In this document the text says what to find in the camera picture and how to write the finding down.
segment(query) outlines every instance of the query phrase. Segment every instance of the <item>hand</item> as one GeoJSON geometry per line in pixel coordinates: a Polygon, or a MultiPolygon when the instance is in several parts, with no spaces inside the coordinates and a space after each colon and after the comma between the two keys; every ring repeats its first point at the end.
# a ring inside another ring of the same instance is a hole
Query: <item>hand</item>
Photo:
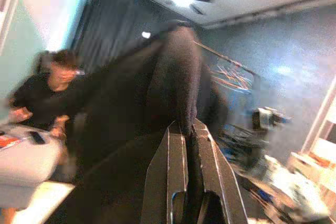
{"type": "Polygon", "coordinates": [[[19,123],[19,122],[29,119],[32,115],[33,113],[27,110],[26,107],[20,108],[20,109],[12,109],[9,112],[9,119],[13,123],[19,123]]]}
{"type": "Polygon", "coordinates": [[[69,117],[68,117],[67,115],[61,115],[61,116],[58,116],[58,117],[55,119],[54,124],[55,124],[55,125],[56,125],[56,124],[60,124],[61,126],[63,126],[64,123],[65,123],[66,121],[68,121],[68,120],[69,120],[69,117]]]}
{"type": "Polygon", "coordinates": [[[50,134],[57,138],[65,137],[65,133],[61,127],[52,128],[50,134]]]}

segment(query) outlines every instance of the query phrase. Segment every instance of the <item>black shirt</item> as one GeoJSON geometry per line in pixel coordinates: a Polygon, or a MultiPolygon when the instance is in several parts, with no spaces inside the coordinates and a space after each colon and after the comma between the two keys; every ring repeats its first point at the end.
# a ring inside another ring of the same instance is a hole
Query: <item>black shirt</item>
{"type": "Polygon", "coordinates": [[[48,85],[49,74],[41,73],[30,77],[15,93],[14,93],[14,107],[26,107],[33,113],[32,117],[20,122],[20,124],[36,127],[42,130],[50,130],[54,123],[55,116],[44,116],[41,113],[34,113],[33,104],[49,99],[55,94],[48,85]]]}

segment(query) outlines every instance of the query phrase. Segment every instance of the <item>person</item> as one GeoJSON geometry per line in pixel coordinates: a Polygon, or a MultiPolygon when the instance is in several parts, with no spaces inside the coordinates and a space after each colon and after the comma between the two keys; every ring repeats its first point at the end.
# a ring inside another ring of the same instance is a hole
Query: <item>person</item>
{"type": "Polygon", "coordinates": [[[48,50],[40,52],[36,57],[36,64],[34,67],[34,72],[35,73],[49,73],[52,55],[53,53],[48,50]]]}
{"type": "Polygon", "coordinates": [[[73,52],[62,50],[53,54],[50,73],[31,76],[10,98],[10,121],[51,131],[52,135],[57,137],[64,135],[64,125],[68,117],[34,113],[33,104],[49,99],[56,93],[64,92],[75,78],[77,70],[77,56],[73,52]]]}

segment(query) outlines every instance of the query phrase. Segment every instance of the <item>dark hair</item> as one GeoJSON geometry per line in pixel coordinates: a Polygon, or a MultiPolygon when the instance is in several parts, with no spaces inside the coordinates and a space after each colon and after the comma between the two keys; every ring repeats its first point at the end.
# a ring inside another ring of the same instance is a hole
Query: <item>dark hair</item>
{"type": "Polygon", "coordinates": [[[59,65],[67,68],[78,68],[77,55],[70,50],[61,50],[56,52],[51,57],[52,62],[56,62],[59,65]]]}

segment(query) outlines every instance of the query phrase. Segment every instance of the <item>floor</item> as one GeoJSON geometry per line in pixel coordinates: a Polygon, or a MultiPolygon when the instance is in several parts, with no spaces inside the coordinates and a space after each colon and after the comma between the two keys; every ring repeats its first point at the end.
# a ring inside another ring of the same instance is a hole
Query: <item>floor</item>
{"type": "Polygon", "coordinates": [[[13,224],[40,224],[74,188],[71,184],[44,182],[35,191],[29,207],[18,211],[13,224]]]}

